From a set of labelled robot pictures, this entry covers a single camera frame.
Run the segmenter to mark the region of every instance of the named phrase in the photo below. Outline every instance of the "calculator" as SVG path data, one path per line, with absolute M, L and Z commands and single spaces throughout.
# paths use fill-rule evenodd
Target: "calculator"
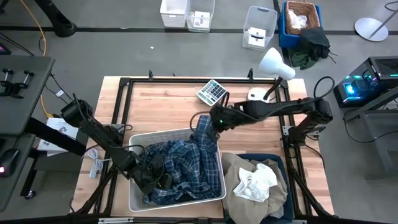
M 210 80 L 199 92 L 197 96 L 207 105 L 213 106 L 223 95 L 226 89 L 215 80 Z

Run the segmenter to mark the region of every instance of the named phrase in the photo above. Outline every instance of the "gray floor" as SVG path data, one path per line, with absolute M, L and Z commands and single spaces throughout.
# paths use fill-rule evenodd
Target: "gray floor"
M 62 11 L 81 27 L 135 27 L 161 28 L 160 0 L 54 0 Z M 385 19 L 391 12 L 383 5 L 388 0 L 313 0 L 322 8 L 325 30 L 353 30 L 360 17 Z M 43 26 L 49 21 L 33 2 L 28 2 Z M 217 0 L 212 28 L 241 29 L 249 6 L 273 8 L 271 0 L 227 1 Z M 19 1 L 11 1 L 9 12 L 0 15 L 0 25 L 34 26 Z M 387 27 L 398 30 L 398 17 Z M 4 32 L 35 54 L 38 50 L 38 32 Z M 76 93 L 93 107 L 96 106 L 102 79 L 106 75 L 224 76 L 244 77 L 249 68 L 255 69 L 263 52 L 241 47 L 242 34 L 166 34 L 166 33 L 76 33 L 60 39 L 49 32 L 48 55 L 55 57 L 53 72 L 67 91 Z M 278 36 L 269 44 L 277 47 Z M 313 68 L 297 71 L 304 78 L 308 95 L 312 96 L 315 82 L 325 75 L 340 82 L 369 56 L 397 55 L 398 35 L 380 43 L 367 42 L 357 35 L 329 35 L 331 51 L 338 54 L 318 62 Z M 20 50 L 11 47 L 17 54 Z M 322 83 L 320 89 L 328 88 Z M 57 90 L 52 80 L 48 86 Z M 44 91 L 45 105 L 51 113 L 59 113 L 62 101 Z M 333 110 L 334 120 L 322 132 L 321 152 L 325 158 L 326 176 L 335 213 L 343 218 L 398 223 L 398 180 L 366 182 L 365 177 L 379 170 L 374 162 L 374 146 L 353 142 L 344 132 L 343 112 L 333 95 L 326 98 Z M 38 105 L 34 116 L 44 120 Z M 356 136 L 365 139 L 368 136 Z M 31 201 L 18 197 L 20 183 L 8 209 L 0 219 L 43 217 L 68 213 L 68 203 L 73 195 L 77 175 L 59 172 L 41 173 L 35 181 L 38 195 Z

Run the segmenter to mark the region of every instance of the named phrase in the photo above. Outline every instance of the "beige cloth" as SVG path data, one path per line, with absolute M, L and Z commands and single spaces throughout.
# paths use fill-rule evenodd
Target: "beige cloth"
M 287 186 L 278 164 L 270 159 L 262 162 L 275 173 L 278 185 L 269 189 L 269 198 L 263 203 L 237 197 L 233 189 L 240 183 L 239 168 L 254 172 L 258 161 L 246 161 L 232 153 L 223 153 L 221 158 L 225 173 L 226 197 L 223 206 L 236 224 L 258 224 L 270 213 L 280 214 L 281 207 L 286 202 Z

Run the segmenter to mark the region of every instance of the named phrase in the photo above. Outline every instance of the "wooden tabletop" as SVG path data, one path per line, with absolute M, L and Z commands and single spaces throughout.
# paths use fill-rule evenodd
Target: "wooden tabletop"
M 118 92 L 120 77 L 104 77 L 101 93 L 95 111 L 95 118 L 103 123 L 109 124 L 112 119 L 116 93 Z M 201 89 L 203 84 L 195 83 L 135 83 L 132 91 L 127 123 L 133 126 L 132 131 L 127 131 L 124 143 L 132 135 L 151 133 L 156 131 L 167 131 L 189 127 L 189 120 L 198 111 L 209 110 L 209 106 L 204 104 L 197 96 L 196 92 Z M 255 84 L 223 84 L 230 92 L 229 102 L 239 102 L 246 100 L 248 91 L 253 87 L 270 88 L 271 85 Z M 289 81 L 290 99 L 296 100 L 307 96 L 304 80 L 293 79 Z M 121 122 L 123 110 L 120 110 L 119 123 Z M 295 122 L 299 124 L 305 115 L 295 115 Z M 221 134 L 218 141 L 220 151 L 241 153 L 270 153 L 279 155 L 284 161 L 285 156 L 280 146 L 280 126 L 278 117 L 271 117 L 263 122 L 237 127 Z M 94 145 L 89 140 L 88 147 Z M 310 139 L 307 144 L 319 151 L 318 143 Z M 99 149 L 100 158 L 103 158 L 104 151 Z M 330 200 L 328 184 L 322 160 L 311 150 L 302 147 L 301 155 L 307 180 L 307 186 L 312 194 L 322 204 L 323 208 L 329 213 L 333 213 Z M 93 160 L 86 158 L 83 160 L 79 179 L 77 182 L 72 207 L 75 210 L 81 208 L 86 200 L 98 186 L 100 175 L 95 179 L 89 178 L 89 172 Z M 300 209 L 304 211 L 303 197 L 301 190 L 297 186 L 297 194 Z M 101 209 L 106 205 L 108 198 L 108 186 L 105 188 Z M 132 212 L 129 209 L 129 180 L 122 175 L 118 176 L 114 195 L 112 216 L 124 217 L 210 217 L 222 218 L 223 207 L 221 201 L 186 205 L 182 207 L 164 208 L 148 212 Z

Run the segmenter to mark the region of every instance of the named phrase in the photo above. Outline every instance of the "blue plaid shirt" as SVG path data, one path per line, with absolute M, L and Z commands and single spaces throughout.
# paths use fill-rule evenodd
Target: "blue plaid shirt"
M 217 143 L 208 135 L 212 130 L 210 116 L 202 115 L 198 121 L 197 135 L 192 134 L 189 141 L 168 141 L 146 148 L 147 161 L 155 154 L 151 151 L 157 151 L 163 157 L 165 171 L 173 177 L 173 182 L 170 189 L 156 188 L 145 195 L 144 203 L 172 205 L 179 203 L 183 195 L 189 195 L 194 200 L 220 196 Z

